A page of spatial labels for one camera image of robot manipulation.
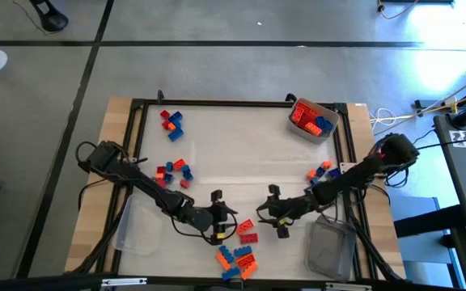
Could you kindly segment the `black stand foot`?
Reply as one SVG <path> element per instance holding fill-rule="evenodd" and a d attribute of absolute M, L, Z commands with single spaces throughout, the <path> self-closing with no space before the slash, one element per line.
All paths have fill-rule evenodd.
<path fill-rule="evenodd" d="M 29 2 L 38 14 L 40 27 L 46 32 L 61 32 L 67 27 L 68 18 L 50 0 L 29 0 Z"/>

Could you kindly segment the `black aluminium table frame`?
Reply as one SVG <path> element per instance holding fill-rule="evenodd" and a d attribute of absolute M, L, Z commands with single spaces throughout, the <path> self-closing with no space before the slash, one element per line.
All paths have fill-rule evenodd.
<path fill-rule="evenodd" d="M 201 106 L 219 108 L 289 108 L 292 102 L 247 101 L 213 99 L 155 99 L 112 98 L 108 102 L 99 139 L 116 141 L 138 156 L 142 147 L 143 130 L 148 108 L 153 105 Z M 362 160 L 374 141 L 367 117 L 367 106 L 356 103 L 328 103 L 327 107 L 341 116 L 340 128 L 334 133 L 334 146 L 338 159 L 351 162 Z M 90 176 L 90 186 L 85 190 L 81 212 L 70 246 L 66 263 L 67 273 L 115 274 L 121 260 L 121 252 L 110 246 L 108 232 L 117 227 L 119 209 L 131 193 L 126 184 L 106 186 Z M 357 280 L 384 280 L 388 271 L 396 275 L 405 273 L 398 250 L 398 238 L 392 225 L 389 206 L 384 203 L 384 185 L 377 183 L 369 189 L 368 196 L 355 192 L 359 202 L 353 205 L 354 216 L 372 247 L 358 241 L 354 255 Z"/>

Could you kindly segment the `white plastic bin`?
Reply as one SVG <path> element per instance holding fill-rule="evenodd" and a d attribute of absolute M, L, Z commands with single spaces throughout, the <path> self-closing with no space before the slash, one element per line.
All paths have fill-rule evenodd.
<path fill-rule="evenodd" d="M 294 103 L 288 120 L 290 131 L 319 144 L 333 135 L 340 117 L 325 106 L 300 98 Z"/>

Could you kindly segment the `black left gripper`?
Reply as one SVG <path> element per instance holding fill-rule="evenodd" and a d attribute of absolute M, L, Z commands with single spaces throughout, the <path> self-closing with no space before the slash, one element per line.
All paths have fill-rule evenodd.
<path fill-rule="evenodd" d="M 222 245 L 223 240 L 226 238 L 226 230 L 230 227 L 238 227 L 238 222 L 236 220 L 237 212 L 233 209 L 230 209 L 226 206 L 224 201 L 219 201 L 222 199 L 222 190 L 218 189 L 210 194 L 210 201 L 213 202 L 210 207 L 210 212 L 213 215 L 214 222 L 212 224 L 214 233 L 210 237 L 210 244 L 213 246 Z M 233 223 L 227 223 L 228 217 L 233 218 Z"/>

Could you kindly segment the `silver bracket plate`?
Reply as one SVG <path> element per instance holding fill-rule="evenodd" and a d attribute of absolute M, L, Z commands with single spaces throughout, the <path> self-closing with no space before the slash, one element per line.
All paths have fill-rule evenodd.
<path fill-rule="evenodd" d="M 370 285 L 329 282 L 325 284 L 324 291 L 373 291 L 373 288 Z"/>
<path fill-rule="evenodd" d="M 129 285 L 146 285 L 146 278 L 108 278 L 101 281 L 101 287 L 117 287 L 117 286 L 129 286 Z"/>

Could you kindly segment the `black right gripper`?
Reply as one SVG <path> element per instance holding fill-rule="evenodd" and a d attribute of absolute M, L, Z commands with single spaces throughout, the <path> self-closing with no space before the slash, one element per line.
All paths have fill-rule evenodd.
<path fill-rule="evenodd" d="M 256 208 L 259 222 L 277 227 L 279 238 L 289 238 L 289 229 L 286 226 L 291 226 L 301 216 L 313 212 L 316 206 L 309 196 L 280 199 L 280 188 L 276 184 L 269 185 L 269 192 L 272 195 Z"/>

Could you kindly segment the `clear plastic container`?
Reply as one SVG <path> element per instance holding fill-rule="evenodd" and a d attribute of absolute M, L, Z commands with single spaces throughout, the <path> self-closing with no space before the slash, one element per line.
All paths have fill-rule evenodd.
<path fill-rule="evenodd" d="M 162 213 L 146 194 L 131 195 L 123 210 L 112 246 L 119 251 L 149 255 L 159 248 Z"/>
<path fill-rule="evenodd" d="M 319 216 L 311 225 L 304 263 L 328 278 L 346 282 L 350 278 L 356 241 L 355 228 L 328 216 Z"/>

